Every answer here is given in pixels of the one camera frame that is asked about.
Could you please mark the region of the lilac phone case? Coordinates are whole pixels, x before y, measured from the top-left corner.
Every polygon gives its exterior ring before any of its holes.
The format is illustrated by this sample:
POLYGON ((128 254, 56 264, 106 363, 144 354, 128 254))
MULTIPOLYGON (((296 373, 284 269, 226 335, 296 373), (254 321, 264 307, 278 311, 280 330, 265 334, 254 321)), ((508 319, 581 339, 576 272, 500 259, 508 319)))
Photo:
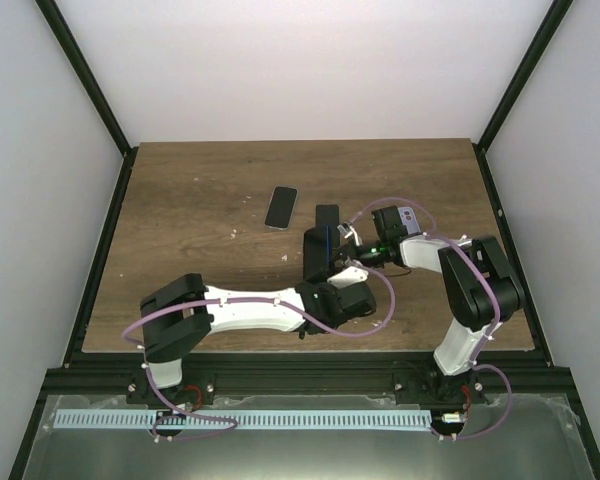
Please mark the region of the lilac phone case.
POLYGON ((411 207, 399 207, 398 212, 408 235, 419 235, 422 232, 417 216, 411 207))

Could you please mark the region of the black phone front table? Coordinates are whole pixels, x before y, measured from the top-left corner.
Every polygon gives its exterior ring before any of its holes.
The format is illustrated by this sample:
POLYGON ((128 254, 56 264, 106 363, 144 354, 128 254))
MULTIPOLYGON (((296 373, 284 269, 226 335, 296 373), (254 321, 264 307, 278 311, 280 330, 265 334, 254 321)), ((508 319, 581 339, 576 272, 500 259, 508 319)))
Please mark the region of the black phone front table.
POLYGON ((303 237, 303 280, 325 281, 331 273, 331 232, 328 226, 313 227, 303 237))

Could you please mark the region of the black phone table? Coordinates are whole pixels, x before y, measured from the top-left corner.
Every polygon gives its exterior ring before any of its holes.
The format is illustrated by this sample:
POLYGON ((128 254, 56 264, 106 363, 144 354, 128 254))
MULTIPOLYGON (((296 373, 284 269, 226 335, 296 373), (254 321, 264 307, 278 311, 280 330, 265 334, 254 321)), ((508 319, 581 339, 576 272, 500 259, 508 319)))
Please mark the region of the black phone table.
POLYGON ((289 228, 294 213, 298 190, 288 186, 276 186, 273 189, 264 224, 273 229, 289 228))
POLYGON ((303 237, 303 280, 325 281, 331 273, 331 232, 328 226, 313 227, 303 237))

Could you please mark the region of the phone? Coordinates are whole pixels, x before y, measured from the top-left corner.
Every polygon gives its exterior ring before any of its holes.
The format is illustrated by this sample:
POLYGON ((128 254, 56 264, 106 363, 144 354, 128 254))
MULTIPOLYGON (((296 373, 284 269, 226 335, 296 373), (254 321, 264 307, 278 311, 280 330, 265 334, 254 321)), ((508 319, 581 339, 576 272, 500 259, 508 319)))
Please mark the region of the phone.
POLYGON ((336 204, 318 204, 315 207, 315 227, 336 230, 340 223, 340 209, 336 204))

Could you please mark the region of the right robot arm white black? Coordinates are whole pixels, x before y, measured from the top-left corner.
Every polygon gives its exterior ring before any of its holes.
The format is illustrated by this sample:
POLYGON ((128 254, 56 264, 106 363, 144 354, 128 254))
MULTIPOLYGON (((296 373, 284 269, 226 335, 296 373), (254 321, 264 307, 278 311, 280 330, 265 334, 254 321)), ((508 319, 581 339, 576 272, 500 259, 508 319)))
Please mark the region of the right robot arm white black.
POLYGON ((520 310, 525 294, 498 240, 490 235, 457 240, 424 232, 406 207, 371 212, 377 240, 365 244, 352 222, 338 226, 346 259, 365 267, 387 263, 442 275, 452 321, 433 353, 433 365, 421 372, 424 393, 448 402, 469 388, 470 372, 493 334, 520 310))

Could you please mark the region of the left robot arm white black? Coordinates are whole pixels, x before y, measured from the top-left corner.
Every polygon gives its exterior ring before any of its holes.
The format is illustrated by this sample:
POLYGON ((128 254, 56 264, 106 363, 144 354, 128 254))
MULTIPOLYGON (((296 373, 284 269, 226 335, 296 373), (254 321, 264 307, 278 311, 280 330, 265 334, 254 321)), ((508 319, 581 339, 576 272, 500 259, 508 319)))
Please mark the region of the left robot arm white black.
POLYGON ((205 337, 234 330, 296 332, 300 337, 332 333, 350 320, 376 311, 367 274, 348 268, 327 280, 302 282, 278 291, 236 291, 186 274, 141 302, 150 393, 161 403, 184 392, 182 359, 205 337))

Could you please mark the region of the black phone rear table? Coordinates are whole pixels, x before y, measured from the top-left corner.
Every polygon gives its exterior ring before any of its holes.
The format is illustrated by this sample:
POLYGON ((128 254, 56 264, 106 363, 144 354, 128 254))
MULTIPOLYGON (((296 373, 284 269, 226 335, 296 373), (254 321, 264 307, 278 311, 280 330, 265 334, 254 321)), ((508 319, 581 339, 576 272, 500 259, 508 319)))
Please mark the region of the black phone rear table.
POLYGON ((273 229, 289 228, 294 213, 298 190, 288 186, 276 186, 273 189, 264 224, 273 229))

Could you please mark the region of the metal sheet front panel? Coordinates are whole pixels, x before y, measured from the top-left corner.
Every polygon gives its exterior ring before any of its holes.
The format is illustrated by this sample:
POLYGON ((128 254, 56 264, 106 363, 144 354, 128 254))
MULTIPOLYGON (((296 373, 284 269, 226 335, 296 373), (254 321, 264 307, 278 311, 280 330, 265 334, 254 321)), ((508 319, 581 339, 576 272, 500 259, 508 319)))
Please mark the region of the metal sheet front panel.
MULTIPOLYGON (((462 439, 430 431, 55 429, 60 409, 163 410, 121 397, 55 396, 44 407, 25 479, 593 479, 580 419, 561 396, 494 395, 462 439)), ((223 410, 419 410, 365 396, 220 398, 223 410)))

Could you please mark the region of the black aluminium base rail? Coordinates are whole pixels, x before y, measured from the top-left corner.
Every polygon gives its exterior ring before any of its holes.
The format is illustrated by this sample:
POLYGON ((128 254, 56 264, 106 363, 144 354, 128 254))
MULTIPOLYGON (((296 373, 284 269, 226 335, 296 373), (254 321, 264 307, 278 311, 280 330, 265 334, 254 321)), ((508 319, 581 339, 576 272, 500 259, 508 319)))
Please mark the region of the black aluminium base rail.
MULTIPOLYGON (((575 390, 566 367, 555 367, 536 351, 492 351, 480 364, 497 367, 459 377, 434 368, 430 352, 192 353, 182 379, 165 390, 176 403, 210 404, 221 396, 396 395, 401 403, 452 404, 463 384, 481 384, 485 394, 565 393, 575 390)), ((40 395, 123 395, 131 403, 156 405, 137 354, 79 354, 47 371, 40 395)))

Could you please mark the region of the right black frame post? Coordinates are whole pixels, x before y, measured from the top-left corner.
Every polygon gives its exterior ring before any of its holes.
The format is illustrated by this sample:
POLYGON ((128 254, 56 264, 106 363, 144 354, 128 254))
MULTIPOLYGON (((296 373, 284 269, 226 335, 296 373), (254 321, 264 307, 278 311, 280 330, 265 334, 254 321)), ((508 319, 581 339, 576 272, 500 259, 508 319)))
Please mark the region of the right black frame post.
POLYGON ((549 5, 494 113, 476 143, 480 151, 488 151, 493 144, 572 4, 573 0, 554 0, 549 5))

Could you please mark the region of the black frame post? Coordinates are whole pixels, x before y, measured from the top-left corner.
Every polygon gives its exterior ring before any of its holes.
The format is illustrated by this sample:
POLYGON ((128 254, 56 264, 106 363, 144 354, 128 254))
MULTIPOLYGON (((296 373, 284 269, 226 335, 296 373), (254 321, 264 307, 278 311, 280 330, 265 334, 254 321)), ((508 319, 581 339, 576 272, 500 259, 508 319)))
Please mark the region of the black frame post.
POLYGON ((480 151, 488 151, 493 144, 572 4, 573 0, 554 0, 549 5, 494 113, 476 143, 480 151))
POLYGON ((54 0, 35 0, 35 4, 71 65, 117 150, 123 157, 130 156, 133 148, 107 101, 59 5, 54 0))

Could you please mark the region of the left black frame post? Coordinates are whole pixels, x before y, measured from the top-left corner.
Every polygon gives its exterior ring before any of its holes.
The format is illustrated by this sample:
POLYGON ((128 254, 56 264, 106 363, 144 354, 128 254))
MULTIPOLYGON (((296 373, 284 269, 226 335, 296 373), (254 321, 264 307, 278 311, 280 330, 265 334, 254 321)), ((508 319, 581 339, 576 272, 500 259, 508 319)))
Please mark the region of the left black frame post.
POLYGON ((35 4, 71 65, 117 150, 123 157, 130 156, 133 148, 107 101, 59 5, 54 0, 35 0, 35 4))

